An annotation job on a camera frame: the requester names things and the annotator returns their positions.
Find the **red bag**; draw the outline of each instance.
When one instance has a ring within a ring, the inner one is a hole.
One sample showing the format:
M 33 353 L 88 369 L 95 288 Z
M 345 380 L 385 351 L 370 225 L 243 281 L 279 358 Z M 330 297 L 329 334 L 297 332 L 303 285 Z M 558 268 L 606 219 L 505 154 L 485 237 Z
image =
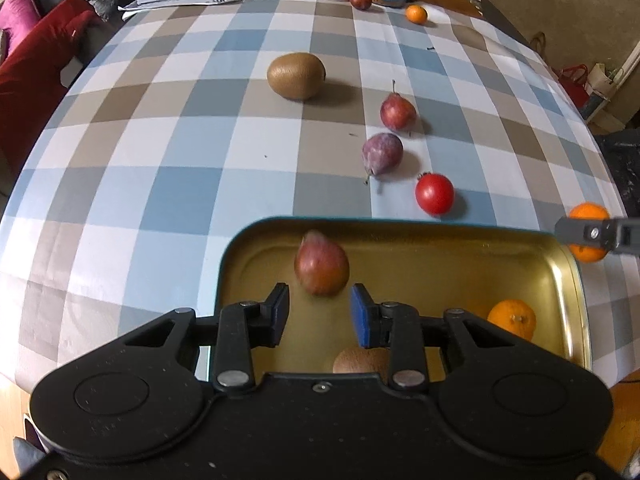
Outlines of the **red bag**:
M 101 20 L 88 1 L 64 0 L 0 66 L 0 148 L 15 176 L 66 95 L 60 71 L 91 22 Z
M 584 89 L 588 74 L 589 69 L 586 65 L 570 66 L 557 72 L 558 82 L 578 109 L 589 99 L 589 94 Z

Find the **red tomato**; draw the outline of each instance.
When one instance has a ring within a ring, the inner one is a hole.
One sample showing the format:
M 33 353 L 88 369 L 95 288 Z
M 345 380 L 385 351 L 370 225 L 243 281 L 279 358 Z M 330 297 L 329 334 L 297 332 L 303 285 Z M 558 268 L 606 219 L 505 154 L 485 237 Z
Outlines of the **red tomato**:
M 418 205 L 431 216 L 449 212 L 455 195 L 451 181 L 437 173 L 425 173 L 415 186 L 415 199 Z

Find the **pink pillow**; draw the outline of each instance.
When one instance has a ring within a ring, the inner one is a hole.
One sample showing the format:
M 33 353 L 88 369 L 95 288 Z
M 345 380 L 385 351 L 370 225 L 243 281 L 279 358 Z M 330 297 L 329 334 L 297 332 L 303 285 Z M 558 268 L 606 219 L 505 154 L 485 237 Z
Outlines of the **pink pillow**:
M 0 7 L 0 28 L 9 35 L 11 54 L 15 47 L 27 36 L 36 23 L 40 21 L 40 13 L 33 0 L 5 0 Z

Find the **kiwi fruit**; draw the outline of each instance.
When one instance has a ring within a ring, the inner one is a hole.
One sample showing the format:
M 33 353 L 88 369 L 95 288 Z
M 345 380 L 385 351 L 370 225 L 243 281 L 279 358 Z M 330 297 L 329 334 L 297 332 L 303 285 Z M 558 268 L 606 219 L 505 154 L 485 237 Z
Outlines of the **kiwi fruit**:
M 271 89 L 285 99 L 295 101 L 304 101 L 318 94 L 325 78 L 322 61 L 306 52 L 277 57 L 267 70 Z
M 334 374 L 366 374 L 377 372 L 386 381 L 389 368 L 389 350 L 386 348 L 364 349 L 354 346 L 344 349 L 334 361 Z

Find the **gold tin tray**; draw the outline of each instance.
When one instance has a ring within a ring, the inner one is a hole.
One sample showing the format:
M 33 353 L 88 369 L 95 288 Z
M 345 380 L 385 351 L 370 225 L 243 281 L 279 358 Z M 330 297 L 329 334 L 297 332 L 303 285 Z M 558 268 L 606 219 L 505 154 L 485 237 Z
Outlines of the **gold tin tray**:
M 315 298 L 299 285 L 293 261 L 300 240 L 318 229 L 346 251 L 348 286 Z M 264 372 L 331 372 L 338 353 L 357 344 L 349 293 L 361 282 L 376 302 L 413 305 L 423 316 L 464 308 L 486 318 L 494 304 L 520 299 L 536 312 L 533 342 L 591 369 L 580 275 L 571 253 L 551 235 L 476 226 L 377 220 L 275 218 L 252 224 L 222 259 L 216 305 L 264 300 L 276 282 L 290 287 L 280 345 L 253 350 Z M 426 349 L 432 380 L 444 378 L 438 349 Z

